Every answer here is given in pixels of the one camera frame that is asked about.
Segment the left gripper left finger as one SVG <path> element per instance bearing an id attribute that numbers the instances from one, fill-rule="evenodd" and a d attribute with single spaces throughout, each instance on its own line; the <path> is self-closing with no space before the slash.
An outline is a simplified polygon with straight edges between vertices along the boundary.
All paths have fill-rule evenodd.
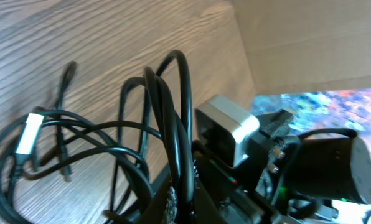
<path id="1" fill-rule="evenodd" d="M 136 224 L 160 224 L 164 218 L 169 190 L 172 187 L 171 178 L 166 177 L 154 195 L 147 209 L 141 214 Z"/>

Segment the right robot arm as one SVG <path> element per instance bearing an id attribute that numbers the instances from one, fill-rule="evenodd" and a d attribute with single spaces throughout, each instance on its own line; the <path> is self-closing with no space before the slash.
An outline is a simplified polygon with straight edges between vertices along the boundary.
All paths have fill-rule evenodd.
<path id="1" fill-rule="evenodd" d="M 199 187 L 211 222 L 300 223 L 338 216 L 334 200 L 371 204 L 371 158 L 347 128 L 290 134 L 286 110 L 254 116 L 243 108 L 195 111 Z"/>

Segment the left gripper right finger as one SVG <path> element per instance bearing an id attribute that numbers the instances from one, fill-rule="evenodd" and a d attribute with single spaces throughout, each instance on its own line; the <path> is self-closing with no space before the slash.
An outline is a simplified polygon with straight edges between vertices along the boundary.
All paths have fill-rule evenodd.
<path id="1" fill-rule="evenodd" d="M 194 187 L 195 223 L 226 224 L 200 180 L 195 180 Z"/>

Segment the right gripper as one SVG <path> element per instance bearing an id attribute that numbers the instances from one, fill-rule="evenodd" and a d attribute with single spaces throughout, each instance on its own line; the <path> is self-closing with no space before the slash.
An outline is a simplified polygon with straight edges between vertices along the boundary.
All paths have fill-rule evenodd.
<path id="1" fill-rule="evenodd" d="M 289 111 L 256 118 L 260 128 L 248 139 L 248 158 L 236 168 L 200 139 L 192 143 L 200 181 L 226 223 L 281 223 L 285 217 L 276 203 L 301 140 L 289 133 Z"/>

